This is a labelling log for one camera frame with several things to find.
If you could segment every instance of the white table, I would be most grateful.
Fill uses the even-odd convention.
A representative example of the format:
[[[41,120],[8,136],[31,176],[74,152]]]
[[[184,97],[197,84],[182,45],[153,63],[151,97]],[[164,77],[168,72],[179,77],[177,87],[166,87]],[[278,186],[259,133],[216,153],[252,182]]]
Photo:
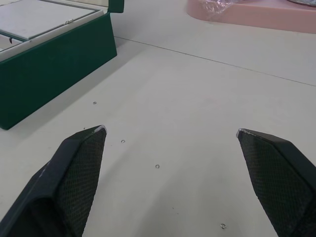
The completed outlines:
[[[115,35],[154,46],[116,38],[115,59],[11,130],[0,131],[0,218],[63,139],[104,124],[108,136],[84,236],[277,236],[253,192],[235,134],[241,127],[274,134],[293,142],[316,164],[316,87],[276,77],[290,75],[286,67],[295,72],[290,59],[298,49],[284,44],[285,55],[269,57],[283,57],[277,68],[272,68],[266,51],[277,45],[276,35],[292,35],[291,42],[301,42],[301,55],[315,61],[306,43],[315,36],[212,25],[180,14],[183,3],[126,1],[122,19],[113,17]],[[151,13],[145,19],[146,10]],[[173,18],[171,12],[185,20]],[[168,24],[159,25],[158,20]],[[234,66],[198,58],[193,51],[201,52],[207,37],[217,38],[218,49],[208,44],[204,54],[221,55],[219,47],[228,35],[241,39],[246,33],[248,43],[239,43],[244,48],[257,45],[266,57],[259,59],[260,72],[251,68],[251,50],[244,51],[240,61],[237,55],[226,57]],[[260,35],[265,35],[265,47],[254,40]],[[228,54],[221,52],[222,57]],[[312,83],[313,70],[308,67],[300,79]],[[227,229],[222,230],[221,223]]]

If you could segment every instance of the open box lid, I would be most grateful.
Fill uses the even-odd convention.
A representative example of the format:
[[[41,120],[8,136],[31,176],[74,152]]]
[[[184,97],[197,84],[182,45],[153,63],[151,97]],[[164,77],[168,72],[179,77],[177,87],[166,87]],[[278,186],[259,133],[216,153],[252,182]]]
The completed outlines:
[[[108,12],[122,13],[124,11],[124,0],[70,0],[96,6],[105,6]]]

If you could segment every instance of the pink tray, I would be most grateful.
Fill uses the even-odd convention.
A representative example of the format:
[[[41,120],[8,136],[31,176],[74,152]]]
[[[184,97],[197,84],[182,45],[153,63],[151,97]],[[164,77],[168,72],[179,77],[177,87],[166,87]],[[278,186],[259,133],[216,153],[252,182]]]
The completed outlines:
[[[188,0],[187,13],[208,20],[201,0]],[[316,33],[316,8],[287,0],[244,0],[227,8],[216,22]]]

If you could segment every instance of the pink object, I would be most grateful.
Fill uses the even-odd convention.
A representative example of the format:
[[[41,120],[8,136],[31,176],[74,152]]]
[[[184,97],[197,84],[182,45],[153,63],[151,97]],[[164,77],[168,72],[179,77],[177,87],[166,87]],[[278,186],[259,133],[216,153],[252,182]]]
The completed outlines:
[[[188,0],[187,13],[208,20],[202,0]],[[287,0],[243,0],[227,8],[216,22],[316,34],[316,8]]]

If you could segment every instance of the clear plastic bag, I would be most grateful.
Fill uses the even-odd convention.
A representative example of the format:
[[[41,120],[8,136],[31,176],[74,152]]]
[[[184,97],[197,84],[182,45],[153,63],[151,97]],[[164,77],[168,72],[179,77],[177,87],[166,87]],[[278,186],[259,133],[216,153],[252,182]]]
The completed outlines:
[[[240,0],[199,0],[207,12],[208,20],[218,18],[228,7]]]

